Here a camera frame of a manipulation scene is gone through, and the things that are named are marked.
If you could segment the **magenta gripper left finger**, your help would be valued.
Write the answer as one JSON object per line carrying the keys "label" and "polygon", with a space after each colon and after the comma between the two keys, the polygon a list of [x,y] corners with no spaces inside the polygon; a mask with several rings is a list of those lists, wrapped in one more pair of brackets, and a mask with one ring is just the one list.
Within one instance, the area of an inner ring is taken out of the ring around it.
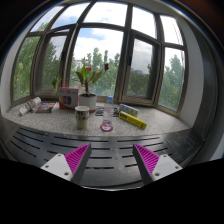
{"label": "magenta gripper left finger", "polygon": [[90,154],[91,144],[87,143],[65,155],[56,154],[42,166],[42,169],[79,185]]}

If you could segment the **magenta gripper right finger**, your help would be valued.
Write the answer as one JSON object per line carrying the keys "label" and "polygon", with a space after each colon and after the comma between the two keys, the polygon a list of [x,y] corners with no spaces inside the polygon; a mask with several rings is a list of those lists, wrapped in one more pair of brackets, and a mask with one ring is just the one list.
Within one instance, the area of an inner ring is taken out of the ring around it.
{"label": "magenta gripper right finger", "polygon": [[182,169],[167,154],[158,155],[138,144],[133,145],[133,155],[144,183],[154,182]]}

